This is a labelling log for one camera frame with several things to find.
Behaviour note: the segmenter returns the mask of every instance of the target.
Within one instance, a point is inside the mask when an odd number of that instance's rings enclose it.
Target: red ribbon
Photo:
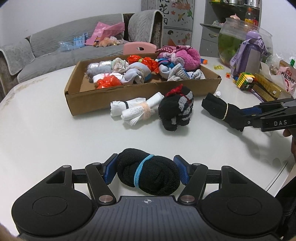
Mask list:
[[[183,88],[183,84],[180,84],[179,86],[177,86],[176,88],[174,88],[170,92],[168,92],[165,96],[167,97],[170,95],[181,95],[187,99],[188,103],[191,103],[191,100],[188,99],[188,97],[182,93],[182,88]]]

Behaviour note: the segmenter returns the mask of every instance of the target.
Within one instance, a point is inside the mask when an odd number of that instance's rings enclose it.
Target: gray sofa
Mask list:
[[[59,41],[88,33],[98,22],[113,25],[124,22],[125,41],[143,41],[162,46],[163,16],[160,11],[146,10],[135,14],[110,14],[64,23],[35,33],[16,44],[0,47],[0,101],[18,83],[75,65],[79,61],[123,54],[123,45],[85,46],[66,52],[58,51]]]

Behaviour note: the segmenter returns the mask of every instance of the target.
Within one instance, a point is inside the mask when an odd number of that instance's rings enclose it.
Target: chair backrest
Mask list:
[[[88,33],[90,37],[98,22],[108,25],[123,22],[123,15],[107,14],[82,18],[42,30],[30,36],[30,44],[35,57],[54,52],[59,48],[59,42],[73,42],[74,37]]]
[[[146,42],[130,42],[123,46],[123,54],[155,53],[157,47]]]

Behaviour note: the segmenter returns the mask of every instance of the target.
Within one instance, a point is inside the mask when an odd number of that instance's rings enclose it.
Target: cardboard tray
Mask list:
[[[151,57],[156,59],[157,54],[139,54],[141,57]],[[90,63],[113,60],[117,57],[127,60],[129,55],[98,58],[87,61],[80,61],[75,66],[65,87],[64,93],[71,114],[79,115],[90,111],[110,108],[110,103],[115,100],[127,101],[137,97],[146,99],[153,96],[156,92],[165,95],[171,89],[180,84],[187,86],[194,96],[205,96],[214,93],[221,82],[221,77],[213,71],[201,66],[205,80],[180,80],[166,81],[158,74],[152,74],[152,79],[145,84],[121,85],[110,88],[95,89],[85,76],[87,66]]]

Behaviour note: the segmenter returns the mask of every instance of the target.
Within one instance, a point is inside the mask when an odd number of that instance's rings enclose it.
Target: pink chair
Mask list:
[[[123,54],[155,53],[156,45],[146,42],[130,42],[123,46]]]

